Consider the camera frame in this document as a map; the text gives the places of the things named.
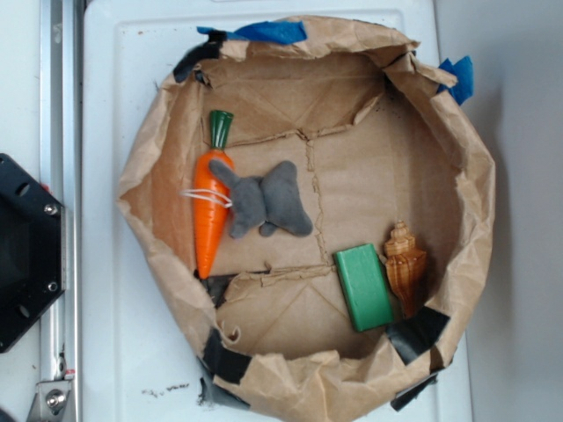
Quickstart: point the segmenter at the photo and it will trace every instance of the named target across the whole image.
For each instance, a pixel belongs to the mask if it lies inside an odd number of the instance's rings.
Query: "brown paper bag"
[[[283,420],[350,421],[451,363],[486,282],[494,162],[451,95],[436,94],[456,78],[420,63],[417,42],[358,21],[289,20],[308,40],[226,41],[187,80],[163,82],[118,202],[197,355],[215,332],[248,356],[217,385]],[[208,148],[213,109],[235,114],[227,153],[240,176],[297,165],[315,225],[305,238],[254,230],[234,241],[225,230],[213,273],[238,276],[218,309],[194,277],[192,204],[179,195]],[[358,244],[383,253],[399,219],[428,252],[427,309],[450,319],[412,360],[385,328],[354,332],[333,262]]]

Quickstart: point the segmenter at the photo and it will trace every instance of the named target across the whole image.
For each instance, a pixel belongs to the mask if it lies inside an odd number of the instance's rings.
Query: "gray stuffed elephant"
[[[240,238],[257,226],[262,236],[272,236],[278,227],[295,236],[312,233],[313,224],[299,197],[295,164],[282,161],[263,178],[240,178],[219,160],[211,160],[209,169],[230,189],[231,237]]]

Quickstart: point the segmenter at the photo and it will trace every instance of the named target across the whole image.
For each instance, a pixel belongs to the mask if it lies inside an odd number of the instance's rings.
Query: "green block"
[[[373,244],[336,252],[334,260],[354,329],[365,331],[392,322],[385,278]]]

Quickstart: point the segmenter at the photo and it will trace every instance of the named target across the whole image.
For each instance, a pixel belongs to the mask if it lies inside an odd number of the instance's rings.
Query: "white string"
[[[213,196],[200,195],[200,193],[207,193],[208,195],[218,196],[224,202],[220,201],[217,198],[213,198]],[[232,201],[228,196],[223,195],[219,192],[211,191],[209,189],[184,189],[183,191],[179,191],[179,194],[188,198],[196,198],[197,200],[208,200],[210,202],[213,202],[214,204],[220,205],[223,208],[232,207]]]

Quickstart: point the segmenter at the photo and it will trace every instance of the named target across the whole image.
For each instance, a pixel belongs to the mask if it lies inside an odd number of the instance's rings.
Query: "carrot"
[[[232,160],[223,150],[232,118],[231,113],[219,110],[211,112],[211,149],[200,156],[195,166],[195,190],[206,189],[229,195],[229,189],[209,170],[209,161],[219,159],[234,170]],[[207,279],[209,276],[228,213],[228,208],[212,200],[194,199],[195,258],[201,279]]]

